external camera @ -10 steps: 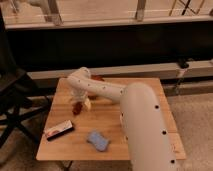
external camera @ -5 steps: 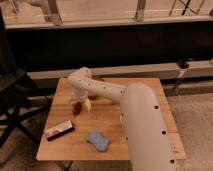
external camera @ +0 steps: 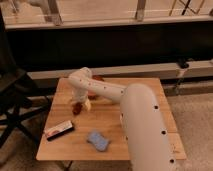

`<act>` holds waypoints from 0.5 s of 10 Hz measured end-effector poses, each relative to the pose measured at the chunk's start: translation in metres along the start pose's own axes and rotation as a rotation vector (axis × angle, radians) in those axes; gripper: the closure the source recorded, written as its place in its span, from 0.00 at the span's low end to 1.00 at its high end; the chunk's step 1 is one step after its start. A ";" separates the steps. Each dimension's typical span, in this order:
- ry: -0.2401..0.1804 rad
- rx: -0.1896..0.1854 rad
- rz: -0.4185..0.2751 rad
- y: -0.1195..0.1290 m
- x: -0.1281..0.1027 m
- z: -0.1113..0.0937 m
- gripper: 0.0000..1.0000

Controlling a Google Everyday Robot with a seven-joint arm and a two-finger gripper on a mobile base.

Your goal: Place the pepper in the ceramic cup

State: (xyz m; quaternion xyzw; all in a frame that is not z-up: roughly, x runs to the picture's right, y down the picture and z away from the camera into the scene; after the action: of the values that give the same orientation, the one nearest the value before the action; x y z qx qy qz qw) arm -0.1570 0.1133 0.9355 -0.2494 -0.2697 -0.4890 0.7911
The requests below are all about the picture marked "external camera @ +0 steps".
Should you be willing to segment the yellowish translucent gripper finger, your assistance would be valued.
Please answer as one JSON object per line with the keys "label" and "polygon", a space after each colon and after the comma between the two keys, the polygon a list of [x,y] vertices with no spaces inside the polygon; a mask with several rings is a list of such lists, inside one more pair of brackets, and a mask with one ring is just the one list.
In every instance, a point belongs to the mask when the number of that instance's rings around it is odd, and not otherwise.
{"label": "yellowish translucent gripper finger", "polygon": [[87,99],[84,103],[84,106],[86,108],[87,111],[90,111],[91,110],[91,103],[90,103],[90,100]]}

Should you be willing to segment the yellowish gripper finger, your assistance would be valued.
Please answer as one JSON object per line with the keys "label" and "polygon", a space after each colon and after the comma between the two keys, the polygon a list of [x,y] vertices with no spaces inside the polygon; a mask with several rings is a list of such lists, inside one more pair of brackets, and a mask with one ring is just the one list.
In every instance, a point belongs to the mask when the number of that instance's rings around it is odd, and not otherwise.
{"label": "yellowish gripper finger", "polygon": [[69,104],[74,104],[74,103],[75,103],[75,99],[70,98],[70,99],[69,99]]}

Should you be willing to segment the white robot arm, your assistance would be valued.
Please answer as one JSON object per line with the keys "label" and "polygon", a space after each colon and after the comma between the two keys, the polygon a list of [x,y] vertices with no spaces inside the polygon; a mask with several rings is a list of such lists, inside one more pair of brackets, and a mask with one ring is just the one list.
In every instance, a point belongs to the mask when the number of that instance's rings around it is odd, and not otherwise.
{"label": "white robot arm", "polygon": [[175,171],[176,160],[154,91],[142,83],[127,86],[94,80],[84,67],[68,76],[74,99],[84,102],[87,92],[120,104],[133,171]]}

